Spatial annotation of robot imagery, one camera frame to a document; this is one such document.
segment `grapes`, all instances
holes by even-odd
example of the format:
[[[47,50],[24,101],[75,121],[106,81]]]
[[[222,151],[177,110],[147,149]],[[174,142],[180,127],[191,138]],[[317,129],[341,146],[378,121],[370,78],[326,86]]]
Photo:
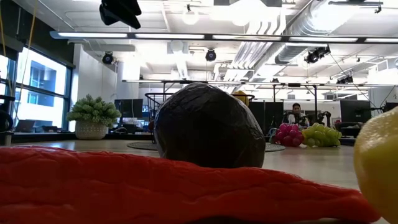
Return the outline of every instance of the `grapes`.
[[[339,138],[341,138],[340,132],[317,123],[303,130],[302,137],[296,136],[295,138],[304,138],[303,143],[309,147],[333,147],[341,145],[339,142]]]
[[[326,134],[322,131],[315,131],[313,137],[315,139],[324,140],[326,138]]]
[[[299,131],[299,126],[298,125],[293,125],[292,126],[292,130],[294,130],[294,131]]]
[[[307,140],[307,145],[310,147],[313,147],[315,145],[315,140],[314,139],[308,139]]]
[[[337,133],[336,130],[331,129],[331,130],[329,130],[329,131],[326,133],[326,135],[327,135],[329,138],[335,138],[335,137],[338,136],[338,133]]]
[[[285,146],[293,146],[293,138],[290,136],[286,136],[284,138],[284,145]]]
[[[316,129],[313,127],[309,127],[307,128],[307,134],[309,137],[313,136],[313,134],[315,133]]]
[[[315,145],[318,146],[318,147],[320,147],[321,142],[320,142],[319,140],[316,139],[316,140],[315,140]]]
[[[292,144],[293,144],[294,147],[299,147],[301,145],[301,142],[302,141],[299,140],[298,138],[293,138]]]
[[[286,127],[287,127],[286,124],[281,124],[281,125],[279,126],[279,130],[280,130],[280,131],[286,131]]]
[[[315,128],[317,131],[321,131],[321,132],[324,132],[324,130],[325,130],[325,127],[324,127],[324,125],[323,124],[319,124],[316,128]]]
[[[297,138],[298,140],[300,140],[300,142],[304,142],[304,136],[303,136],[302,134],[298,134],[298,135],[296,136],[296,138]]]
[[[305,139],[297,125],[281,124],[276,133],[275,143],[284,146],[299,147]]]
[[[298,134],[297,131],[291,130],[290,133],[289,133],[289,136],[292,137],[292,138],[294,138],[294,137],[296,137],[297,134]]]

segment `yellow lemon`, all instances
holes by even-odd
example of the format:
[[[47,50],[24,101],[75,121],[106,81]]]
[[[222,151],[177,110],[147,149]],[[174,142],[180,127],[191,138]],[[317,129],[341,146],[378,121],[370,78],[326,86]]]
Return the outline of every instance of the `yellow lemon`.
[[[398,107],[369,120],[354,147],[359,188],[390,223],[398,223]]]

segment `salmon fillet toy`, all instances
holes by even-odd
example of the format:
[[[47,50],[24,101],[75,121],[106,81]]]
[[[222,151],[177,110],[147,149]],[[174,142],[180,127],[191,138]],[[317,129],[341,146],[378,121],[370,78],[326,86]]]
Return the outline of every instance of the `salmon fillet toy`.
[[[274,170],[43,147],[0,149],[0,223],[375,222],[357,190]]]

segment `gray carpet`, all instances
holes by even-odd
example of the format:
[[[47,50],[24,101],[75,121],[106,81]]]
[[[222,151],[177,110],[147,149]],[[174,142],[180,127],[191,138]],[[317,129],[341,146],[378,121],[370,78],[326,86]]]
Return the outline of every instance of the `gray carpet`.
[[[132,142],[132,143],[127,144],[127,147],[130,147],[133,149],[157,151],[156,144],[153,144],[151,141]],[[267,142],[266,152],[277,152],[277,151],[282,151],[285,149],[286,149],[285,146],[280,146],[280,145],[271,144],[271,143]]]

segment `dark round ball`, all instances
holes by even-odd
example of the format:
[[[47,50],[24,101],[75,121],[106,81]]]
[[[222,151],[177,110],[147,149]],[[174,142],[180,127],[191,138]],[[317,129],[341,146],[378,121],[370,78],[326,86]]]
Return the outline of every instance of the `dark round ball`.
[[[167,99],[155,117],[161,157],[202,167],[262,167],[266,142],[255,117],[219,88],[192,83]]]

